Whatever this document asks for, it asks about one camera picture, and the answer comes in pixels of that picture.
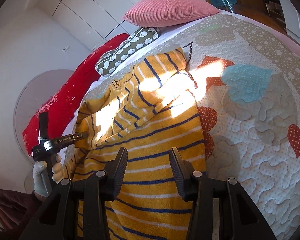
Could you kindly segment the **left hand in white glove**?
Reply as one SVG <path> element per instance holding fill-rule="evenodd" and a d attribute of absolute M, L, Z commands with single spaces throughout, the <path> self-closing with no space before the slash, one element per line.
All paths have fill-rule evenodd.
<path fill-rule="evenodd" d="M 62 158 L 60 155 L 56 155 L 56 163 L 49 170 L 52 172 L 52 180 L 57 184 L 64 178 L 64 172 L 61 164 Z M 45 185 L 45 176 L 47 174 L 47 162 L 38 161 L 35 162 L 32 176 L 34 181 L 34 195 L 40 200 L 44 201 L 49 193 Z"/>

